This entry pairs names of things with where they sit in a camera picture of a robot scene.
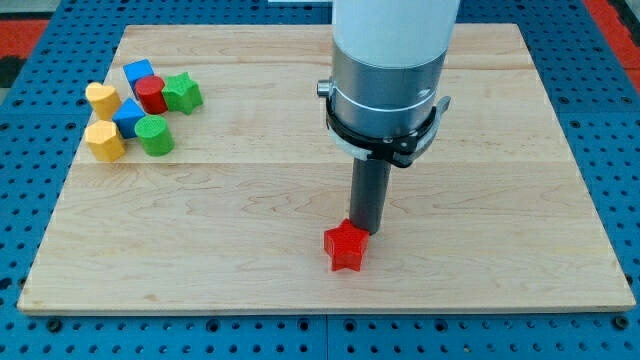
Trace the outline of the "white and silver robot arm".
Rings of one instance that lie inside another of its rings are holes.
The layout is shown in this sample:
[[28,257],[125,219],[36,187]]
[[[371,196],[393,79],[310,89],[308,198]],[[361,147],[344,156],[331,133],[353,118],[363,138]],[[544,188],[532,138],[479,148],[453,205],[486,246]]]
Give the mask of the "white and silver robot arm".
[[334,0],[329,104],[350,130],[400,137],[431,112],[459,0]]

